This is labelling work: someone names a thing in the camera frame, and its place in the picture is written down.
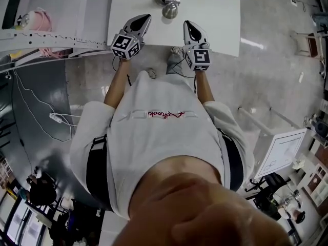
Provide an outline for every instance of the pants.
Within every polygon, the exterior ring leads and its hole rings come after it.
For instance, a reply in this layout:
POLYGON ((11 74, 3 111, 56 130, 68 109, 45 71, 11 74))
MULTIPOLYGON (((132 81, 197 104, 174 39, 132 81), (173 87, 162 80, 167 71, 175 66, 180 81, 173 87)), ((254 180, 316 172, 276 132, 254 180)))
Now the pants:
POLYGON ((166 75, 176 74, 176 73, 183 75, 183 73, 182 73, 182 57, 177 54, 172 53, 168 59, 168 67, 166 69, 166 75))
POLYGON ((328 26, 328 13, 324 13, 324 12, 317 13, 314 14, 312 18, 318 27, 320 27, 320 25, 328 26))

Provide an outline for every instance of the concrete floor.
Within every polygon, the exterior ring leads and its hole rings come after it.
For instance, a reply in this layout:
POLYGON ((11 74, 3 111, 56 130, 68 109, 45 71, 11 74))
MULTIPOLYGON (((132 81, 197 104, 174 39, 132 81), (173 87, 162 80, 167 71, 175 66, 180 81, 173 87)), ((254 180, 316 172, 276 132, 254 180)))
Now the concrete floor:
MULTIPOLYGON (((302 1, 316 4, 314 0, 302 1)), ((213 64, 207 76, 213 95, 217 101, 231 108, 253 147, 259 130, 237 113, 238 107, 256 108, 254 115, 270 128, 287 127, 287 124, 271 116, 269 107, 274 107, 300 126, 305 116, 318 112, 323 97, 320 63, 296 56, 296 43, 290 38, 292 31, 315 31, 310 14, 319 9, 305 5, 305 10, 302 3, 298 2, 295 7, 290 0, 241 0, 239 57, 218 53, 212 55, 213 64), (299 83, 301 72, 304 78, 299 83)), ((148 68, 154 69, 157 77, 164 75, 169 54, 168 47, 145 46, 132 59, 131 81, 141 70, 148 68)), ((79 114, 88 101, 103 101, 115 73, 112 60, 113 56, 108 54, 66 63, 69 103, 73 114, 79 114)), ((117 65, 118 59, 115 60, 115 68, 117 65)), ((185 62, 183 67, 185 75, 193 76, 185 62)))

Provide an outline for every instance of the white table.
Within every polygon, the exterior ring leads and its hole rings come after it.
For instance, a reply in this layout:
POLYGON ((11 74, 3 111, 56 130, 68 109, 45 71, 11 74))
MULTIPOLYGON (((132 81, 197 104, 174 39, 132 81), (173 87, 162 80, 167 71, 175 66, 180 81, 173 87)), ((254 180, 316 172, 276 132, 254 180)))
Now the white table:
POLYGON ((108 45, 127 20, 151 14, 152 22, 145 35, 148 45, 183 46, 183 22, 190 20, 206 31, 213 52, 239 56, 240 0, 181 0, 178 16, 173 20, 164 18, 162 9, 155 0, 112 0, 108 45))
POLYGON ((293 162, 293 158, 295 158, 307 131, 306 128, 301 129, 297 124, 274 109, 270 108, 270 111, 288 122, 297 130, 275 134, 273 130, 269 129, 245 109, 238 109, 238 112, 250 119, 261 129, 261 133, 264 133, 263 135, 260 134, 254 149, 255 160, 259 162, 259 164, 255 166, 255 179, 289 166, 293 162))

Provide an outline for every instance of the black strap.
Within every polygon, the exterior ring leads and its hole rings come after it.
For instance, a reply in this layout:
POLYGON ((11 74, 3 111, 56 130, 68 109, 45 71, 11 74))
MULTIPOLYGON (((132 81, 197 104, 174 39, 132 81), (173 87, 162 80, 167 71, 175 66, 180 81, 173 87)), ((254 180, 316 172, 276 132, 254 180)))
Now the black strap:
POLYGON ((107 136, 95 138, 87 163, 87 188, 91 195, 112 210, 107 183, 107 136))
POLYGON ((244 180, 242 160, 235 142, 220 129, 218 130, 222 133, 225 146, 227 147, 230 164, 230 190, 237 191, 244 180))

